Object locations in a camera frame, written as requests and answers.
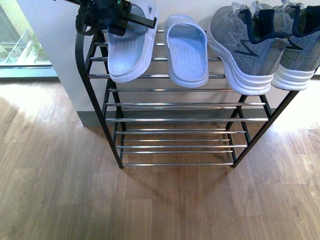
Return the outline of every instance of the white wall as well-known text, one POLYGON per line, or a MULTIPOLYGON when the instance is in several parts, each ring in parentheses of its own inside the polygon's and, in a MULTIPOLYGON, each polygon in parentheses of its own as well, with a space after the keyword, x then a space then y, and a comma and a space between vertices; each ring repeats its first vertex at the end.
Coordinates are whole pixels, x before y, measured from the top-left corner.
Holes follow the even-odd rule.
MULTIPOLYGON (((64 0, 17 0, 30 25, 32 26, 35 34, 37 35, 40 43, 46 51, 55 71, 62 84, 65 87, 75 109, 80 111, 93 111, 93 107, 83 86, 82 80, 79 76, 76 62, 75 62, 75 19, 78 13, 78 6, 64 0)), ((232 0, 156 0, 159 7, 159 26, 158 29, 163 29, 164 23, 168 16, 171 14, 186 14, 194 18, 204 29, 209 25, 210 19, 216 10, 223 6, 231 5, 232 0)), ((280 5, 280 0, 264 0, 261 3, 270 5, 280 5)), ((319 0, 302 0, 307 5, 319 4, 319 0)), ((251 4, 250 0, 239 0, 240 4, 251 4)), ((157 42, 161 41, 162 36, 157 36, 157 42)), ((86 47, 88 47, 90 39, 87 37, 86 47)), ((165 55, 164 49, 156 53, 157 56, 165 55)), ((166 66, 154 66, 151 64, 150 72, 159 72, 166 69, 166 66)), ((103 66, 97 65, 93 69, 97 73, 104 73, 103 66)), ((210 70, 211 73, 223 73, 221 64, 214 65, 210 70)), ((227 87, 228 84, 225 80, 209 80, 210 83, 205 87, 227 87)), ((103 100, 104 88, 106 85, 105 80, 97 79, 92 81, 98 99, 103 100)), ((154 82, 154 80, 137 79, 129 83, 123 84, 123 88, 131 87, 175 87, 175 85, 168 80, 161 80, 154 82)), ((276 107, 279 100, 283 98, 286 92, 273 88, 268 94, 270 97, 271 107, 276 107)), ((218 101, 236 101, 238 96, 234 94, 228 95, 213 95, 212 94, 191 94, 184 93, 174 95, 172 97, 165 96, 165 98, 153 94, 147 94, 141 98, 129 94, 121 95, 122 100, 129 102, 138 102, 140 99, 145 100, 149 98, 150 101, 205 101, 206 99, 214 98, 213 102, 218 101)))

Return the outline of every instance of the gray mesh upper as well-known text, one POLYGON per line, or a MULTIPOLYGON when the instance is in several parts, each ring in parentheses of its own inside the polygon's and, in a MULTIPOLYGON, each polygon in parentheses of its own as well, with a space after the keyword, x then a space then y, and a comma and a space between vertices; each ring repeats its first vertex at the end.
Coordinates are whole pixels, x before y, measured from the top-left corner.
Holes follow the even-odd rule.
POLYGON ((243 73, 254 76, 273 74, 288 42, 279 38, 268 38, 252 44, 249 41, 247 25, 240 17, 241 14, 234 14, 231 6, 220 8, 211 21, 212 36, 232 54, 243 73))
MULTIPOLYGON (((320 30, 305 36, 293 35, 296 10, 287 6, 275 7, 274 30, 290 34, 290 44, 283 52, 280 64, 286 69, 296 71, 314 71, 320 64, 320 30)), ((302 33, 306 24, 305 9, 301 9, 298 30, 302 33)))

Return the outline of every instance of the shelf bar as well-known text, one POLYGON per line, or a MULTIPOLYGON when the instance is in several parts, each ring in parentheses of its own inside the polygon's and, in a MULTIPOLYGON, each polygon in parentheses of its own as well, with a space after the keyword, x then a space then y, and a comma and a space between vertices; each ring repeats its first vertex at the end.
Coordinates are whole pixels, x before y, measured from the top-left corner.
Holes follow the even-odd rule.
POLYGON ((222 88, 183 88, 183 89, 152 89, 152 88, 142 88, 142 89, 110 89, 110 92, 233 92, 232 89, 222 89, 222 88))
MULTIPOLYGON (((94 43, 97 47, 108 47, 109 43, 108 42, 95 42, 94 43)), ((163 42, 155 42, 153 44, 155 47, 164 47, 165 44, 163 42)))
POLYGON ((205 109, 236 109, 236 106, 123 106, 123 110, 205 110, 205 109))
POLYGON ((149 166, 232 166, 233 163, 124 163, 125 167, 149 167, 149 166))
MULTIPOLYGON (((110 74, 89 74, 90 79, 109 79, 110 74)), ((209 79, 225 79, 224 74, 209 74, 209 79)), ((138 79, 170 79, 169 74, 142 74, 138 79)))
POLYGON ((227 151, 123 151, 123 154, 228 154, 227 151))
POLYGON ((229 142, 229 139, 123 140, 125 143, 229 142))
POLYGON ((267 122, 268 118, 106 118, 108 122, 267 122))
POLYGON ((237 107, 237 106, 264 106, 265 103, 263 102, 226 102, 226 103, 219 103, 219 102, 172 102, 172 103, 105 103, 107 106, 116 106, 116 107, 135 107, 135 106, 210 106, 210 107, 237 107))
POLYGON ((115 146, 116 149, 229 149, 246 148, 247 145, 166 145, 166 146, 115 146))
MULTIPOLYGON (((108 57, 100 57, 100 56, 92 56, 89 59, 92 62, 107 62, 109 58, 108 57)), ((151 58, 151 61, 153 61, 153 62, 166 62, 166 61, 168 61, 168 58, 167 57, 162 57, 162 56, 153 56, 151 58)), ((218 57, 208 57, 208 62, 217 62, 217 61, 220 61, 220 58, 218 58, 218 57)))
POLYGON ((151 131, 225 131, 225 128, 143 128, 143 129, 134 129, 130 128, 127 131, 133 132, 151 132, 151 131))
POLYGON ((116 134, 244 134, 245 131, 117 131, 116 134))

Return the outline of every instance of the gray sneaker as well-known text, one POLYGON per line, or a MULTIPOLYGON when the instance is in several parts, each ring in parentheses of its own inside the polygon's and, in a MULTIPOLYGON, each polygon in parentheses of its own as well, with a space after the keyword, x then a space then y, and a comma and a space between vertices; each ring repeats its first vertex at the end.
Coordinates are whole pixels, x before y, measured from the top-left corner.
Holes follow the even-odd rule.
POLYGON ((274 31, 274 13, 260 10, 255 22, 247 6, 234 2, 212 17, 208 45, 223 61, 225 76, 239 94, 264 95, 271 88, 289 37, 274 31))
POLYGON ((271 84, 279 89, 300 91, 307 88, 320 65, 320 6, 303 8, 288 0, 282 3, 273 8, 274 30, 289 33, 289 45, 271 84))

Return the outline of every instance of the window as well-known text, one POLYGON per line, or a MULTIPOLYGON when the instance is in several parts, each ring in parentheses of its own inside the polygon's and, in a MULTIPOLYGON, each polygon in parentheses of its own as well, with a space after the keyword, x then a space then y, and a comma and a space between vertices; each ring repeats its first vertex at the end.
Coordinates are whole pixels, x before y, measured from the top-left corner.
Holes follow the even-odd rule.
POLYGON ((16 0, 0 0, 0 66, 51 65, 16 0))

